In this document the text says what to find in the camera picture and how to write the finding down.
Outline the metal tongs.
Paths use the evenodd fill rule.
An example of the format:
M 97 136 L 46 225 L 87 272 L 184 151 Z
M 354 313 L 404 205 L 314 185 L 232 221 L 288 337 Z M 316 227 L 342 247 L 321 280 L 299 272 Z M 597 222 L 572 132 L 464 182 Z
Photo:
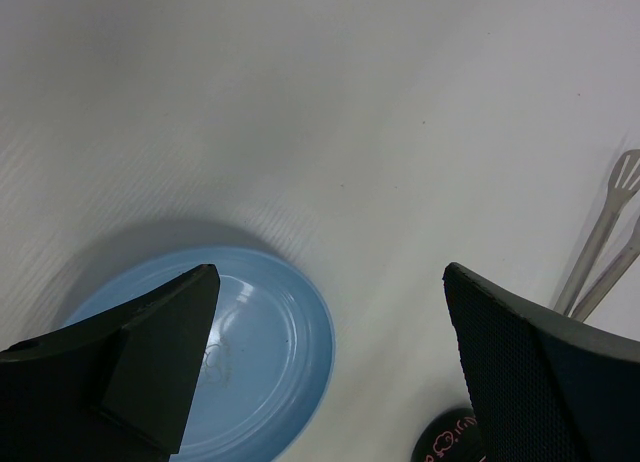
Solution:
M 624 152 L 613 166 L 603 208 L 556 300 L 555 312 L 570 314 L 624 207 L 638 191 L 639 150 L 632 149 Z

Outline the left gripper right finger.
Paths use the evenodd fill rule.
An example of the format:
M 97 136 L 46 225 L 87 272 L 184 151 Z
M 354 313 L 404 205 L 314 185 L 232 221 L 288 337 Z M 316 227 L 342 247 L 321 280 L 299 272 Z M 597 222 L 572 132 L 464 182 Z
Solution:
M 449 264 L 445 299 L 490 461 L 636 461 L 639 344 Z

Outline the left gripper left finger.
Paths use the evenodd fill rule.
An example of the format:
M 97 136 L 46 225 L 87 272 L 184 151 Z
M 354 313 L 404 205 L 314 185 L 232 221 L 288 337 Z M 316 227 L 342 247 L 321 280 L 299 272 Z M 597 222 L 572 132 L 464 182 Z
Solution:
M 1 353 L 4 461 L 167 461 L 178 453 L 220 278 L 199 265 Z

